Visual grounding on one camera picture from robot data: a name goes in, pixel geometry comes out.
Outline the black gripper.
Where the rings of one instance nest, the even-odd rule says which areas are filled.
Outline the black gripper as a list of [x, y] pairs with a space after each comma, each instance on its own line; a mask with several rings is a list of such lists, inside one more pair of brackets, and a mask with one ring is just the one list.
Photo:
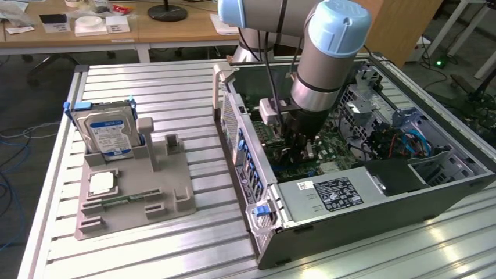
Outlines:
[[323, 128], [328, 115], [329, 110], [311, 112], [309, 110], [297, 109], [289, 111], [284, 123], [284, 139], [285, 145], [289, 147], [288, 154], [293, 163], [304, 161], [301, 152], [308, 142], [312, 143], [315, 141], [315, 137]]

